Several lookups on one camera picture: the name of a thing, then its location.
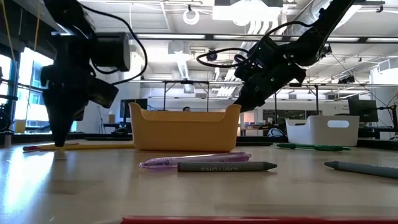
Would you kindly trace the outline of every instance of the purple pen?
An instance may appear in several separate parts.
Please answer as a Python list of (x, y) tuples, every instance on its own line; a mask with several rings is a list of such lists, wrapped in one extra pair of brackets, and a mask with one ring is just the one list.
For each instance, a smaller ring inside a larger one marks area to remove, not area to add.
[(246, 162), (251, 154), (245, 152), (230, 152), (224, 154), (210, 154), (199, 156), (163, 157), (148, 159), (141, 162), (139, 167), (147, 170), (164, 170), (176, 168), (179, 162)]

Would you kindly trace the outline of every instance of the green pen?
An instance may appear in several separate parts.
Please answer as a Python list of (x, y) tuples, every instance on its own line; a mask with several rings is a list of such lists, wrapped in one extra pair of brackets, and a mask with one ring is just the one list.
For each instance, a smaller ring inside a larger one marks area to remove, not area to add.
[(306, 144), (294, 144), (294, 143), (281, 143), (278, 144), (277, 146), (287, 149), (315, 149), (319, 151), (329, 151), (329, 152), (351, 150), (350, 148), (343, 146), (322, 146), (322, 145), (306, 145)]

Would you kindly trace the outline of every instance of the desk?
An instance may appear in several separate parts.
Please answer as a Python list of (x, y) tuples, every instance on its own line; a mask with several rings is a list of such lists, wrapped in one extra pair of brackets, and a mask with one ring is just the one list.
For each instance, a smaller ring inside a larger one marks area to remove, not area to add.
[(381, 132), (390, 132), (394, 133), (396, 130), (394, 128), (359, 128), (358, 129), (358, 137), (359, 138), (375, 138), (380, 139)]
[(148, 172), (138, 169), (139, 162), (192, 153), (111, 149), (63, 155), (24, 154), (21, 146), (0, 149), (0, 223), (92, 223), (123, 215), (398, 214), (398, 180), (323, 165), (340, 160), (397, 167), (394, 151), (321, 152), (272, 146), (236, 151), (249, 152), (252, 161), (273, 162), (278, 168), (247, 173)]
[(256, 135), (254, 136), (263, 136), (264, 132), (268, 133), (268, 129), (258, 129), (258, 128), (241, 128), (241, 136), (246, 136), (246, 131), (255, 131)]
[(104, 128), (114, 128), (114, 129), (118, 129), (118, 128), (126, 128), (127, 131), (129, 131), (129, 133), (132, 133), (131, 131), (131, 123), (130, 122), (119, 122), (119, 123), (104, 123)]

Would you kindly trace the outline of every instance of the yellow plastic bin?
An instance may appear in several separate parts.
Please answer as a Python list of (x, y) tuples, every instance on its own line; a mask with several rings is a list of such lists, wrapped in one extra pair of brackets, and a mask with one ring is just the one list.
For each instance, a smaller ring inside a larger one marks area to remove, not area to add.
[(225, 113), (147, 111), (130, 103), (134, 145), (140, 150), (229, 152), (236, 145), (241, 106)]

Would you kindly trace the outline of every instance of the gray crayon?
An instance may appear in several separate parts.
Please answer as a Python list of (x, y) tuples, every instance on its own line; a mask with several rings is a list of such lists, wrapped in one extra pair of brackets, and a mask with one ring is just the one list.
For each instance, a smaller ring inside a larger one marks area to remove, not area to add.
[(391, 167), (372, 166), (366, 164), (355, 164), (352, 162), (325, 162), (325, 165), (336, 170), (357, 172), (360, 174), (376, 175), (398, 179), (398, 169)]
[(276, 168), (270, 162), (180, 162), (179, 172), (254, 172)]

